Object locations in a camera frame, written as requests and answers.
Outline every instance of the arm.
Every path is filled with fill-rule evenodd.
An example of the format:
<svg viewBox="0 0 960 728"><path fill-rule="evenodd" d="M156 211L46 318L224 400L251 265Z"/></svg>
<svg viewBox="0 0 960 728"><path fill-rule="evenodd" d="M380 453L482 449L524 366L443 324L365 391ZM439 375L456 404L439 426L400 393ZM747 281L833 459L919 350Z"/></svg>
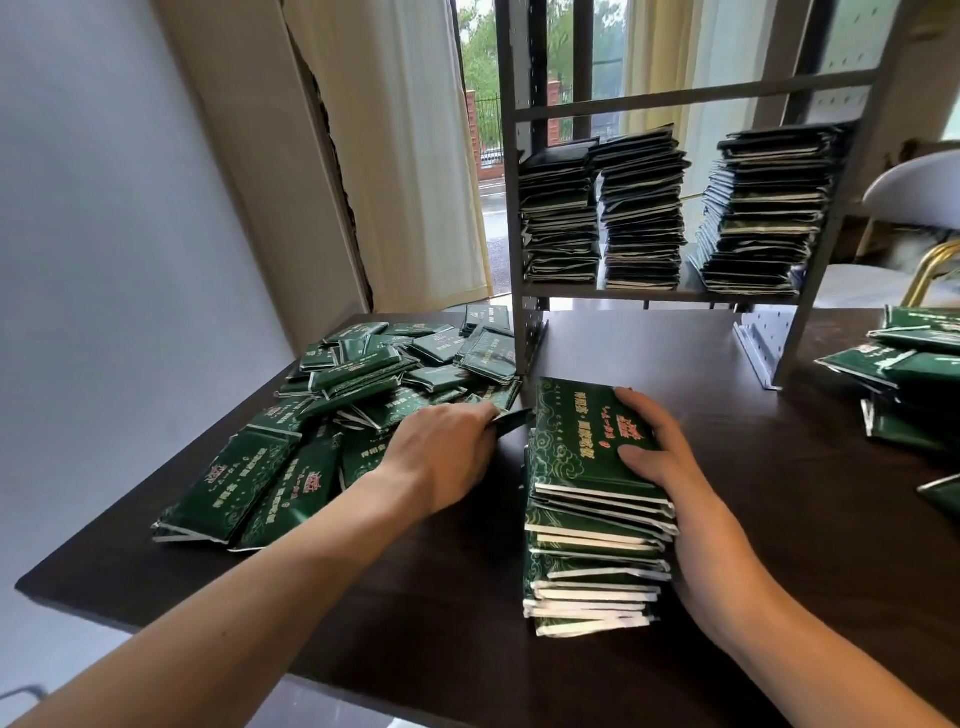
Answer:
<svg viewBox="0 0 960 728"><path fill-rule="evenodd" d="M485 402L408 417L379 468L14 725L246 725L363 570L483 476L495 446L486 425L497 414Z"/></svg>
<svg viewBox="0 0 960 728"><path fill-rule="evenodd" d="M619 453L631 470L659 483L677 508L678 596L793 725L951 725L773 579L669 414L633 390L616 394L650 423L664 449L624 446Z"/></svg>

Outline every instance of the forearm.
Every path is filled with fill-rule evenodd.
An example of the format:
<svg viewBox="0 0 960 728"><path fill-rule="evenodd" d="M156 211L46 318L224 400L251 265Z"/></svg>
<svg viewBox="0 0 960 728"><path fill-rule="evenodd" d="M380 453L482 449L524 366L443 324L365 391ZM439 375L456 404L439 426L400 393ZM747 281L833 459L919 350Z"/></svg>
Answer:
<svg viewBox="0 0 960 728"><path fill-rule="evenodd" d="M792 725L951 725L772 578L767 587L725 648Z"/></svg>
<svg viewBox="0 0 960 728"><path fill-rule="evenodd" d="M245 725L350 584L425 515L419 500L416 488L368 473L17 726Z"/></svg>

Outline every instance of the red brick pillar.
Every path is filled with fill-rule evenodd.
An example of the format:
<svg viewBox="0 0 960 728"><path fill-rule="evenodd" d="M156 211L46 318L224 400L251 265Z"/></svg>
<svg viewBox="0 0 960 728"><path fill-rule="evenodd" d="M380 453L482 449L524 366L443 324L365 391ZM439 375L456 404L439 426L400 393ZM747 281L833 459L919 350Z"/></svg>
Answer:
<svg viewBox="0 0 960 728"><path fill-rule="evenodd" d="M560 103L560 82L550 79L546 82L546 105L555 107ZM552 147L560 144L560 119L549 119L546 122L546 145Z"/></svg>
<svg viewBox="0 0 960 728"><path fill-rule="evenodd" d="M477 92L467 92L467 121L470 124L470 140L473 142L473 161L480 174L480 133L477 131Z"/></svg>

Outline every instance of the white chair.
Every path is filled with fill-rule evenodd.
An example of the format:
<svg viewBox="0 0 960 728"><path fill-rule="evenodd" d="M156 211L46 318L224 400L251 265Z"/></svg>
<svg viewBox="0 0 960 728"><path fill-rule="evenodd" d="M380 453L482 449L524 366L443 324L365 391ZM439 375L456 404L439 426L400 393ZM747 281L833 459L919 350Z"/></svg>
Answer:
<svg viewBox="0 0 960 728"><path fill-rule="evenodd" d="M870 215L861 248L875 219L900 225L960 230L960 150L910 159L880 175L863 196ZM932 280L937 268L960 253L960 239L930 250L911 276L869 265L829 265L817 292L818 308L881 308L886 304L960 308L960 288Z"/></svg>

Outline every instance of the pile of green packets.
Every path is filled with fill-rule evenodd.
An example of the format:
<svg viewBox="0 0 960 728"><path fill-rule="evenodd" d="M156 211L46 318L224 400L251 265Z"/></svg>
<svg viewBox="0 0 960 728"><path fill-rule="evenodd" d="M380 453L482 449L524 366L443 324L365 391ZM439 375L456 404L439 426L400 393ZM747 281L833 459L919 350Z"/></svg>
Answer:
<svg viewBox="0 0 960 728"><path fill-rule="evenodd" d="M544 378L525 452L523 616L546 637L578 637L657 619L679 534L673 503L617 448L660 449L613 389Z"/></svg>
<svg viewBox="0 0 960 728"><path fill-rule="evenodd" d="M307 350L276 402L160 514L154 540L268 546L379 465L403 418L454 401L508 411L520 384L506 306L471 304L459 329L345 328Z"/></svg>
<svg viewBox="0 0 960 728"><path fill-rule="evenodd" d="M867 437L931 452L960 452L960 311L887 306L869 341L816 363L853 377ZM960 515L960 475L918 488Z"/></svg>

